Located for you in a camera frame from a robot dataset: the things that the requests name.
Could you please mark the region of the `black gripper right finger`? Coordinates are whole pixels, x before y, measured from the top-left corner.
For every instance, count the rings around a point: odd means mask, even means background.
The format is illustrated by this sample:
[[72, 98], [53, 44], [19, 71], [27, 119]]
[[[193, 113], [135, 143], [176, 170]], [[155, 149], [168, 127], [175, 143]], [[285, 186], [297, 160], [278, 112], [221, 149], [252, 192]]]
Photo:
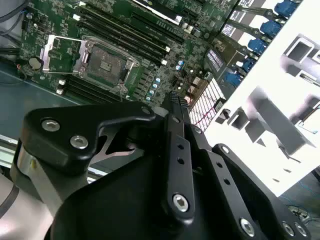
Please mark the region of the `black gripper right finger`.
[[190, 143], [195, 222], [188, 240], [309, 240], [311, 233], [225, 144], [209, 145], [180, 99]]

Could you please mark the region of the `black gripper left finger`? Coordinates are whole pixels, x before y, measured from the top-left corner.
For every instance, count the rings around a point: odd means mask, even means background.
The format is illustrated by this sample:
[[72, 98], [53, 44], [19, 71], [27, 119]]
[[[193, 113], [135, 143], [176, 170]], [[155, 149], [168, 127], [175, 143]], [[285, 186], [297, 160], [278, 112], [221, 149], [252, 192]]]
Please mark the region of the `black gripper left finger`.
[[24, 118], [21, 172], [54, 219], [76, 191], [129, 163], [162, 154], [167, 130], [184, 130], [180, 97], [159, 107], [142, 102], [41, 108]]

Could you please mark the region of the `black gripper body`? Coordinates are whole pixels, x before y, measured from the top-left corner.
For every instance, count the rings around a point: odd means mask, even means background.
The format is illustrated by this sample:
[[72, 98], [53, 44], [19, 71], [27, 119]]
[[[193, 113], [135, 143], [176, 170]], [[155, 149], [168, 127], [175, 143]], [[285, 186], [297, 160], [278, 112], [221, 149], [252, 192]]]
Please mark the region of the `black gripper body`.
[[196, 202], [191, 145], [167, 130], [148, 154], [73, 193], [58, 210], [52, 240], [188, 240]]

